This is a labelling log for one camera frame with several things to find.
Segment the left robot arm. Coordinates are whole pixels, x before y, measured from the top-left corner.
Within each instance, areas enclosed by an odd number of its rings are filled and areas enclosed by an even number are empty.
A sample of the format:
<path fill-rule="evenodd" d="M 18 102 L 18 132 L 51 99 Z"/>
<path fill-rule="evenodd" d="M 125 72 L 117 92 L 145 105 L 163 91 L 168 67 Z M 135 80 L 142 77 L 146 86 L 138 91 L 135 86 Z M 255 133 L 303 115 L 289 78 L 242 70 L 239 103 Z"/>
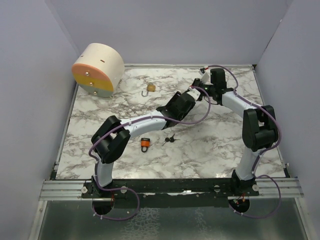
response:
<path fill-rule="evenodd" d="M 165 106 L 149 114 L 128 119 L 118 119 L 114 115 L 108 117 L 91 138 L 89 155 L 93 157 L 93 152 L 97 154 L 93 175 L 94 193 L 101 198 L 110 193 L 114 162 L 121 157 L 130 139 L 181 123 L 200 95 L 196 89 L 176 92 Z"/>

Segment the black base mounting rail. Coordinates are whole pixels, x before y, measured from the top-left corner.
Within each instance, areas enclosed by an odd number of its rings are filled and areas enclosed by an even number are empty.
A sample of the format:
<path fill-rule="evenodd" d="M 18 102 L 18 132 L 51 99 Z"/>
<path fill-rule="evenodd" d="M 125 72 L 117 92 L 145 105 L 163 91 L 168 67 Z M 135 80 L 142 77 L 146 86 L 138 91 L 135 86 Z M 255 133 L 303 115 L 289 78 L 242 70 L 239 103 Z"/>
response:
<path fill-rule="evenodd" d="M 256 197 L 259 188 L 255 179 L 231 178 L 168 178 L 114 179 L 103 188 L 94 180 L 81 189 L 83 199 L 115 208 L 226 208 L 228 199 Z"/>

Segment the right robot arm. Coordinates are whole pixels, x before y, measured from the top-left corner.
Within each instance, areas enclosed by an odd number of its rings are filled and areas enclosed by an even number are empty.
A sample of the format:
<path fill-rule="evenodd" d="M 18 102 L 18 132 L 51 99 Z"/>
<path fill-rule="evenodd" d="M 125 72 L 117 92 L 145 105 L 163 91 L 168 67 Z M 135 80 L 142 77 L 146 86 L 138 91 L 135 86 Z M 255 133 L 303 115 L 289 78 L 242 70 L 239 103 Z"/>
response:
<path fill-rule="evenodd" d="M 196 78 L 192 86 L 203 89 L 209 99 L 242 117 L 242 141 L 245 148 L 234 171 L 237 179 L 229 184 L 230 191 L 240 196 L 248 189 L 246 181 L 256 177 L 255 172 L 263 154 L 276 148 L 281 141 L 282 134 L 274 108 L 253 103 L 238 94 L 239 82 L 236 76 L 223 66 L 203 67 L 199 74 L 201 77 Z"/>

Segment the black head key bunch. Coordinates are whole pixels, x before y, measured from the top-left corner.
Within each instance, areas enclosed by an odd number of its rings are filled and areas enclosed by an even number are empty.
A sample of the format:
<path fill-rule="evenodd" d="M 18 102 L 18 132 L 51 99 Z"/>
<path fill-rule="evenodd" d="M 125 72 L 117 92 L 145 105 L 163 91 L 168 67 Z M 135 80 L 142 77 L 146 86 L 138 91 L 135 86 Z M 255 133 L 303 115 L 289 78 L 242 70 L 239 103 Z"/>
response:
<path fill-rule="evenodd" d="M 178 141 L 179 139 L 175 138 L 175 134 L 173 134 L 171 137 L 166 137 L 164 140 L 164 143 L 162 144 L 162 147 L 166 144 L 166 143 L 174 143 L 175 141 Z"/>

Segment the beige cylindrical drum box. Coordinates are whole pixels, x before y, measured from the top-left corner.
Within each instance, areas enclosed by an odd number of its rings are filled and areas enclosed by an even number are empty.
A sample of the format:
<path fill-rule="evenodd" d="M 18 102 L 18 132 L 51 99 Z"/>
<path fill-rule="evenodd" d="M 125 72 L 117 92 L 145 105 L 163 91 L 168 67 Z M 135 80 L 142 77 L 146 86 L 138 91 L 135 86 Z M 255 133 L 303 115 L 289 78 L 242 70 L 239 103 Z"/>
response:
<path fill-rule="evenodd" d="M 114 94 L 124 72 L 121 55 L 102 43 L 91 43 L 71 67 L 76 83 L 88 93 L 101 98 Z"/>

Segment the orange black padlock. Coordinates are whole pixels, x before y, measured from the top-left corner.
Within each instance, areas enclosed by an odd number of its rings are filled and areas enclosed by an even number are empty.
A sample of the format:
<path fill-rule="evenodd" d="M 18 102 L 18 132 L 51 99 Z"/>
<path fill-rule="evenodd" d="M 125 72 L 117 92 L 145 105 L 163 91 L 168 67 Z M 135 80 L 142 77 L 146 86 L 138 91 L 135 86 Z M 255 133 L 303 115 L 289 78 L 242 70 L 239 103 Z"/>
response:
<path fill-rule="evenodd" d="M 146 153 L 150 147 L 151 140 L 149 138 L 143 137 L 140 140 L 140 149 L 143 153 Z"/>

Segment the brass padlock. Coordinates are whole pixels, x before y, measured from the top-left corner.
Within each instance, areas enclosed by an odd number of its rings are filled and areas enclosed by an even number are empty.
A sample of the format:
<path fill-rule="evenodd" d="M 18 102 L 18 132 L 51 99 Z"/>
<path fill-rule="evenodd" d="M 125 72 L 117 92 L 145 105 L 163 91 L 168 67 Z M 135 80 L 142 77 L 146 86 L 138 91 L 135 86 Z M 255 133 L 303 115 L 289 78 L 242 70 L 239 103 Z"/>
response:
<path fill-rule="evenodd" d="M 156 86 L 153 83 L 149 83 L 146 87 L 146 91 L 141 92 L 142 97 L 147 97 L 149 95 L 149 92 L 155 92 L 156 91 Z"/>

